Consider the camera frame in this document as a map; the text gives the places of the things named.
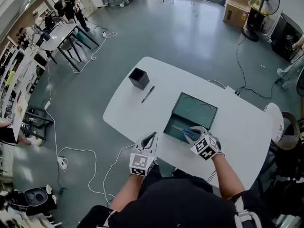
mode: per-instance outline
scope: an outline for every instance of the desk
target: desk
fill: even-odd
[[[57,26],[51,33],[50,36],[51,38],[48,41],[44,41],[40,48],[45,50],[45,51],[54,51],[58,49],[62,55],[69,61],[69,63],[78,71],[79,69],[76,67],[76,65],[72,62],[72,60],[64,53],[64,51],[60,48],[61,44],[66,40],[69,39],[70,36],[75,37],[78,39],[73,33],[74,29],[77,28],[79,31],[81,31],[86,37],[88,37],[92,42],[94,42],[96,45],[98,43],[94,41],[88,34],[86,34],[82,29],[80,29],[77,24],[64,24]],[[91,49],[87,44],[82,42],[81,40],[79,41],[82,44],[84,44],[86,47]]]
[[[132,85],[127,75],[105,110],[104,121],[133,142],[157,131],[156,155],[206,180],[215,170],[213,162],[202,160],[189,144],[164,134],[163,130],[181,92],[216,106],[218,111],[210,132],[219,138],[227,160],[249,189],[268,152],[273,127],[270,116],[228,90],[156,59],[144,57],[135,67],[147,72],[149,84],[142,91]],[[152,86],[155,89],[141,104]],[[218,187],[217,176],[210,183]]]

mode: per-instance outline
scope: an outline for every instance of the open box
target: open box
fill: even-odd
[[[183,129],[193,126],[203,126],[209,130],[217,111],[217,107],[182,92],[163,132],[180,141],[188,143],[183,133],[172,127],[172,125]],[[199,135],[196,133],[193,139],[198,139],[198,137]]]

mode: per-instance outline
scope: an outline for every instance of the scissors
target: scissors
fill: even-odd
[[[174,125],[171,125],[171,126],[174,127],[175,129],[181,131],[183,133],[183,135],[186,137],[186,139],[187,139],[187,136],[190,137],[190,138],[194,137],[195,133],[190,131],[187,128],[180,128],[180,127],[177,127],[177,126],[174,126]]]

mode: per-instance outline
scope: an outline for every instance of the electric fan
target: electric fan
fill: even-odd
[[[258,41],[255,29],[260,29],[265,16],[274,14],[279,6],[280,0],[249,0],[251,4],[250,13],[243,34],[252,41]]]

